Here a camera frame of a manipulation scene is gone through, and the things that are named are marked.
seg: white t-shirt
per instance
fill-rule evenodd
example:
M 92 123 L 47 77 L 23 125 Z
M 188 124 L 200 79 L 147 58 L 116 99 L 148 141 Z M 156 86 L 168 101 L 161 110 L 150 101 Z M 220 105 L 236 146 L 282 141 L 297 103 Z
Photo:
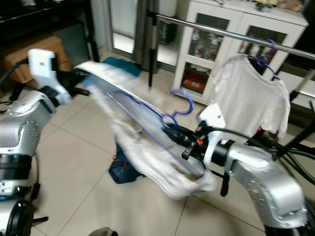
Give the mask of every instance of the white t-shirt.
M 215 89 L 211 101 L 220 105 L 226 128 L 252 137 L 261 126 L 283 138 L 290 113 L 289 94 L 282 81 L 264 79 L 247 55 L 228 59 L 212 78 Z M 245 142 L 234 135 L 226 139 Z

